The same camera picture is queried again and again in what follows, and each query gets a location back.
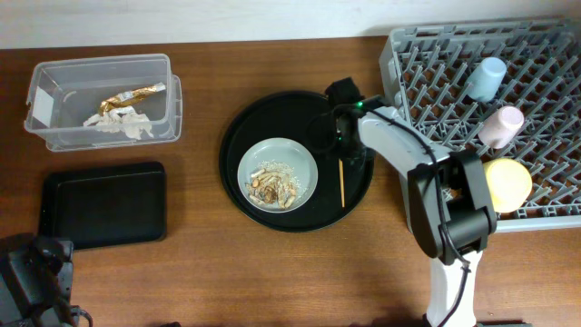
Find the grey plate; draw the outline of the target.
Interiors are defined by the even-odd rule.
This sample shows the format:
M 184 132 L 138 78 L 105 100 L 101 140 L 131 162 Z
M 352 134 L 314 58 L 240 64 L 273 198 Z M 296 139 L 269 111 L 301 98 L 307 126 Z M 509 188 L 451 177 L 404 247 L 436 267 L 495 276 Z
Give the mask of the grey plate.
M 251 201 L 244 184 L 250 180 L 250 174 L 259 163 L 274 161 L 286 163 L 294 169 L 300 182 L 300 198 L 289 210 L 275 209 L 273 206 L 261 207 Z M 242 156 L 236 173 L 238 188 L 246 203 L 265 213 L 289 213 L 306 202 L 313 195 L 319 180 L 317 163 L 310 151 L 302 144 L 287 138 L 270 138 L 256 143 Z

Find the food scraps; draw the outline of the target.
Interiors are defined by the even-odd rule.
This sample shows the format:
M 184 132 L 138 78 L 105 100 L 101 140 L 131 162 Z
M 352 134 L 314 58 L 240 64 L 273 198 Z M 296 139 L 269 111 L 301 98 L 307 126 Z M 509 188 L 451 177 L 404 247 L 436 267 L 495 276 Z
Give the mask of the food scraps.
M 244 187 L 251 201 L 261 207 L 289 210 L 300 198 L 300 182 L 286 163 L 259 163 Z

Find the light blue cup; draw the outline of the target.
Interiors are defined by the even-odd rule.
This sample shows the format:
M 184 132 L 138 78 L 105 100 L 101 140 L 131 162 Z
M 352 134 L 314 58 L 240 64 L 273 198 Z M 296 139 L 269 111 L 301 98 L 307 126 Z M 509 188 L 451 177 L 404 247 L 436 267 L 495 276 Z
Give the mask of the light blue cup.
M 478 102 L 489 102 L 496 96 L 504 76 L 506 64 L 497 57 L 487 57 L 476 67 L 468 77 L 468 96 Z

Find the pink cup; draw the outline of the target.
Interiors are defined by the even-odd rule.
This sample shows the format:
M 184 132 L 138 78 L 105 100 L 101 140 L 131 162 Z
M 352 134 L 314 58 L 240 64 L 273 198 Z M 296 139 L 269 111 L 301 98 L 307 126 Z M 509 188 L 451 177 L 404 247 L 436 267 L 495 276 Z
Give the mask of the pink cup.
M 519 108 L 503 106 L 486 119 L 478 138 L 490 148 L 503 148 L 517 135 L 524 122 L 525 117 Z

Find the yellow bowl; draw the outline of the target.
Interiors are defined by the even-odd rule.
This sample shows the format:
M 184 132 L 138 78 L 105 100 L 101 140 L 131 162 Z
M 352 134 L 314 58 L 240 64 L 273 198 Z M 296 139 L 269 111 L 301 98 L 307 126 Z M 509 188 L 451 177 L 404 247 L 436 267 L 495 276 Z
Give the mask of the yellow bowl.
M 494 210 L 511 213 L 520 208 L 532 191 L 528 169 L 508 158 L 486 162 L 483 167 Z

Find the gold snack wrapper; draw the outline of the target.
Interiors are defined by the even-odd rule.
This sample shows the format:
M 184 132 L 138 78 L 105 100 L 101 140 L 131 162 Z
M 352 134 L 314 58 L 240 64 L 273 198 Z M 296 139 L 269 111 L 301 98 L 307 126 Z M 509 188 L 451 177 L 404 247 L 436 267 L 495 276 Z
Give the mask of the gold snack wrapper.
M 153 94 L 160 93 L 166 90 L 166 85 L 163 83 L 158 83 L 150 86 L 145 86 L 131 91 L 124 91 L 117 95 L 114 95 L 108 99 L 101 101 L 98 109 L 98 114 L 104 116 L 106 113 L 112 111 L 113 109 L 124 108 L 127 106 L 132 106 L 133 104 L 138 104 L 143 101 L 146 97 Z

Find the white tissue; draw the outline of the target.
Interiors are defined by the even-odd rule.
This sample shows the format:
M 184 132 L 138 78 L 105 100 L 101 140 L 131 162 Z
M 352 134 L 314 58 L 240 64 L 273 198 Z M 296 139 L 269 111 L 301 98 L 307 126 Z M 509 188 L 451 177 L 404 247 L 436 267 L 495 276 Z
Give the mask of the white tissue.
M 89 126 L 97 126 L 100 132 L 123 132 L 134 140 L 141 140 L 143 134 L 153 138 L 150 119 L 146 114 L 138 114 L 132 106 L 115 108 L 103 115 L 94 114 L 84 121 L 83 127 Z

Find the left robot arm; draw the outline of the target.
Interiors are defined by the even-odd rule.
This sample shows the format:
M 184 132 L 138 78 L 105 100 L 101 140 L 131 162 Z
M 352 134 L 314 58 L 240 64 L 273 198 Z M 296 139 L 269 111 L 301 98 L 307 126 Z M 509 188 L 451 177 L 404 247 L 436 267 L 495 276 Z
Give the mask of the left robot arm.
M 20 233 L 1 240 L 1 325 L 73 327 L 92 316 L 70 304 L 74 244 Z

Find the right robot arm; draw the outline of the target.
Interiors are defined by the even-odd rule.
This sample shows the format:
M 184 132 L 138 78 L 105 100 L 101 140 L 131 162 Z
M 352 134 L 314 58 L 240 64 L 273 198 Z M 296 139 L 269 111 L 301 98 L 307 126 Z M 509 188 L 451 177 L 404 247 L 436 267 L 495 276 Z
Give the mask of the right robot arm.
M 430 261 L 428 326 L 474 326 L 476 271 L 497 229 L 484 167 L 477 154 L 430 141 L 380 95 L 366 98 L 351 78 L 325 91 L 344 155 L 371 150 L 403 177 L 409 228 Z

